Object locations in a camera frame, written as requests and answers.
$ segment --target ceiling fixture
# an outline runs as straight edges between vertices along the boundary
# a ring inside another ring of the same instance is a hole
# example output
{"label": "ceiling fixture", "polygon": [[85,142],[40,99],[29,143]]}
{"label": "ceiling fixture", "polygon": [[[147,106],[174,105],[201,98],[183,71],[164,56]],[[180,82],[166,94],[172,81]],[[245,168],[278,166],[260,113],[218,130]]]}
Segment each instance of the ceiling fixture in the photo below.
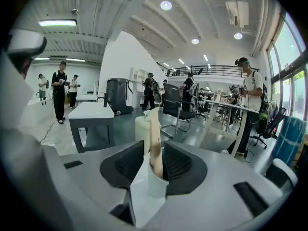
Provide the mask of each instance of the ceiling fixture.
{"label": "ceiling fixture", "polygon": [[73,58],[67,58],[67,61],[75,61],[75,62],[85,62],[86,60],[82,60],[82,59],[73,59]]}
{"label": "ceiling fixture", "polygon": [[193,38],[192,39],[192,43],[193,44],[199,44],[200,40],[199,39],[196,39],[196,38]]}
{"label": "ceiling fixture", "polygon": [[160,7],[163,9],[163,10],[171,10],[172,8],[172,3],[169,2],[169,1],[163,1],[160,3]]}
{"label": "ceiling fixture", "polygon": [[76,26],[76,20],[42,20],[39,21],[40,26]]}
{"label": "ceiling fixture", "polygon": [[34,60],[50,60],[49,57],[38,57],[38,58],[34,58]]}
{"label": "ceiling fixture", "polygon": [[241,39],[242,37],[243,37],[243,35],[241,33],[234,34],[235,39]]}

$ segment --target white tabletop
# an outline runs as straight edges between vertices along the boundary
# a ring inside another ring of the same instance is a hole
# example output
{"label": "white tabletop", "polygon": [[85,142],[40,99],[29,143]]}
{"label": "white tabletop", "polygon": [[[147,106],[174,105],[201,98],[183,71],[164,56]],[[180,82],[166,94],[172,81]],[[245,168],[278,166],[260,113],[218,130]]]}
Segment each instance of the white tabletop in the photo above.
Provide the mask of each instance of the white tabletop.
{"label": "white tabletop", "polygon": [[81,100],[97,100],[97,95],[95,94],[84,94],[84,95],[80,95],[76,97],[77,101],[81,101]]}
{"label": "white tabletop", "polygon": [[218,103],[218,104],[223,105],[223,106],[228,106],[228,107],[232,107],[232,108],[236,108],[236,109],[247,110],[247,111],[259,114],[259,111],[252,110],[252,109],[249,109],[249,108],[246,108],[246,107],[243,107],[243,106],[238,106],[238,105],[234,105],[234,104],[230,104],[230,103],[222,103],[222,102],[212,101],[212,100],[207,100],[207,102],[209,102],[209,103]]}
{"label": "white tabletop", "polygon": [[69,119],[104,119],[114,117],[115,114],[109,104],[107,103],[107,107],[104,107],[104,103],[101,102],[82,102],[68,114]]}

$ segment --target white t-shirt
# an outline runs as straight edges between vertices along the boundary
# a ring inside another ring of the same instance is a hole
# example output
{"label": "white t-shirt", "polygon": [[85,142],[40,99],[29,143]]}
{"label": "white t-shirt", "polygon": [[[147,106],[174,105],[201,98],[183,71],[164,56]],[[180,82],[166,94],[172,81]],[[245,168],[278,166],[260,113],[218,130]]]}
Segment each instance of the white t-shirt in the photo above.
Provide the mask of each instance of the white t-shirt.
{"label": "white t-shirt", "polygon": [[[45,77],[43,77],[42,79],[39,78],[38,83],[41,84],[41,85],[45,84],[46,83]],[[46,85],[39,87],[39,89],[41,91],[46,91]]]}
{"label": "white t-shirt", "polygon": [[[255,72],[254,79],[252,78],[253,73],[250,74],[250,76],[247,76],[244,80],[244,85],[246,85],[247,90],[257,90],[258,88],[261,88],[263,90],[263,81],[262,81],[262,76],[258,73]],[[261,107],[261,97],[257,96],[251,96],[251,95],[246,95],[245,97],[245,102],[244,104],[252,110],[260,110]]]}
{"label": "white t-shirt", "polygon": [[[78,85],[76,80],[72,80],[71,85]],[[69,92],[77,92],[77,88],[76,87],[71,87]]]}

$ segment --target rectangular ceiling light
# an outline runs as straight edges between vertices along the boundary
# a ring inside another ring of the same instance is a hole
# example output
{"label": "rectangular ceiling light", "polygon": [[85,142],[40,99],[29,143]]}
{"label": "rectangular ceiling light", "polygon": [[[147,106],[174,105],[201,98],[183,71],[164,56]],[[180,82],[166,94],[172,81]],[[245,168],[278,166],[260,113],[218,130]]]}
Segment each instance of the rectangular ceiling light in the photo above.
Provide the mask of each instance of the rectangular ceiling light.
{"label": "rectangular ceiling light", "polygon": [[39,21],[40,26],[76,26],[76,20],[43,20]]}
{"label": "rectangular ceiling light", "polygon": [[38,58],[34,58],[34,60],[50,60],[49,57],[38,57]]}
{"label": "rectangular ceiling light", "polygon": [[86,60],[82,60],[82,59],[73,59],[73,58],[67,58],[67,61],[75,61],[75,62],[85,62]]}

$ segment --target gray floor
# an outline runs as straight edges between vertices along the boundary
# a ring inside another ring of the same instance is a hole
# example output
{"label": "gray floor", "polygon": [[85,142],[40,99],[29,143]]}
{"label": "gray floor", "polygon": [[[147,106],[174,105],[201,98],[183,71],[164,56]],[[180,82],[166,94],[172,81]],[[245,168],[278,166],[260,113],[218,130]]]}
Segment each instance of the gray floor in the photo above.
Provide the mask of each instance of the gray floor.
{"label": "gray floor", "polygon": [[[54,146],[59,155],[65,155],[65,154],[74,154],[77,153],[76,146],[72,137],[71,129],[69,126],[69,121],[67,118],[67,115],[71,112],[70,109],[66,107],[65,109],[65,117],[66,121],[64,121],[64,125],[60,125],[57,122],[55,122],[50,131],[48,132],[45,139],[44,136],[42,136],[42,144],[52,145]],[[135,118],[138,116],[142,116],[142,110],[141,109],[135,109],[133,113],[131,114],[125,114],[120,116],[115,116],[114,118],[114,133],[115,133],[115,143],[116,145],[124,144],[127,142],[134,141],[135,139]],[[161,123],[161,125],[170,124],[176,122],[176,119],[170,115],[165,115],[162,112],[162,109],[160,108],[158,113],[158,118]],[[50,125],[55,121],[54,117],[51,117],[49,121],[45,121],[46,126],[50,127]],[[192,119],[192,125],[191,128],[188,130],[188,132],[183,132],[181,130],[178,130],[178,133],[174,135],[173,141],[181,142],[184,144],[189,145],[196,145],[196,140],[199,138],[200,134],[202,133],[202,130],[204,128],[205,121],[200,116],[199,118],[193,118]],[[220,122],[213,123],[213,126],[219,129],[224,129],[224,125],[222,125]],[[188,124],[187,122],[180,122],[180,127],[187,128]],[[229,129],[229,132],[236,133],[239,128],[239,122],[234,122],[233,127]],[[168,133],[174,133],[175,129],[173,127],[168,127],[164,129]],[[85,145],[86,143],[86,134],[85,131],[80,132],[82,143]],[[164,146],[164,141],[168,140],[169,138],[165,136],[163,133],[161,133],[161,141],[162,146]],[[239,161],[247,164],[248,166],[254,168],[256,172],[262,173],[264,172],[264,168],[266,168],[266,165],[269,163],[270,154],[272,151],[272,148],[276,142],[273,138],[265,140],[265,142],[268,144],[268,147],[266,150],[264,150],[264,145],[261,143],[258,143],[257,146],[255,146],[256,140],[250,139],[249,140],[249,152],[248,156],[246,158],[246,161],[244,161],[243,157],[236,156],[235,158]],[[208,133],[204,139],[204,141],[201,144],[201,148],[219,152],[223,149],[226,149],[232,141],[228,138],[222,138],[222,136]]]}

